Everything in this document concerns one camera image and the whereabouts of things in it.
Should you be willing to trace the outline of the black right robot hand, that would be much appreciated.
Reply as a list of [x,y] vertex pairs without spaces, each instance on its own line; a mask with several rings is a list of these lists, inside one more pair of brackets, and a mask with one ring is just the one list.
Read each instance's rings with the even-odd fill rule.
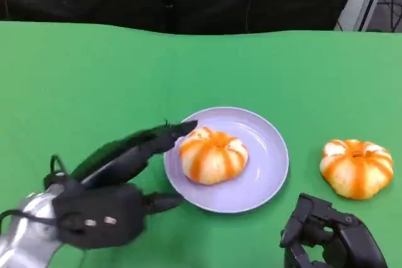
[[281,231],[285,267],[387,267],[369,229],[331,202],[301,193]]

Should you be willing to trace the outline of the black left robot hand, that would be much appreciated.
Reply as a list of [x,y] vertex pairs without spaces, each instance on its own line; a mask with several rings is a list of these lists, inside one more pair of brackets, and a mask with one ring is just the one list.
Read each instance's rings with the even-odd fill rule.
[[180,206],[183,197],[177,193],[144,195],[128,182],[147,167],[151,157],[173,149],[196,126],[197,121],[164,124],[99,148],[72,173],[83,189],[70,214],[83,220],[102,215],[143,217]]

